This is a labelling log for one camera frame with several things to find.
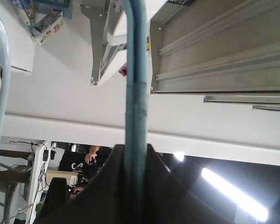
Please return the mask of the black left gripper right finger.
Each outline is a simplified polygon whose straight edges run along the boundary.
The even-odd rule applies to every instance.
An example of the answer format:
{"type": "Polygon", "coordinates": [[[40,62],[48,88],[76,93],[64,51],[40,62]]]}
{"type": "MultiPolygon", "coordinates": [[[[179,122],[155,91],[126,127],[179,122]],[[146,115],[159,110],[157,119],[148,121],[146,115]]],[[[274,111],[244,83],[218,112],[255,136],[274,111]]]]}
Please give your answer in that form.
{"type": "Polygon", "coordinates": [[[182,186],[151,144],[147,145],[145,179],[146,224],[230,224],[182,186]]]}

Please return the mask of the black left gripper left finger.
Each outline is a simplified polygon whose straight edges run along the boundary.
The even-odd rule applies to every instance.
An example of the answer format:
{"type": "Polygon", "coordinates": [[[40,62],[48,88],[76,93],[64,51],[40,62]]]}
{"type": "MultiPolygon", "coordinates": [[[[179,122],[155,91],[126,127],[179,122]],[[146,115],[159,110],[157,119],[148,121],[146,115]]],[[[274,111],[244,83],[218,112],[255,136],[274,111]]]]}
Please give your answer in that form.
{"type": "Polygon", "coordinates": [[[66,180],[54,178],[39,224],[122,224],[124,145],[115,145],[103,168],[74,199],[66,180]]]}

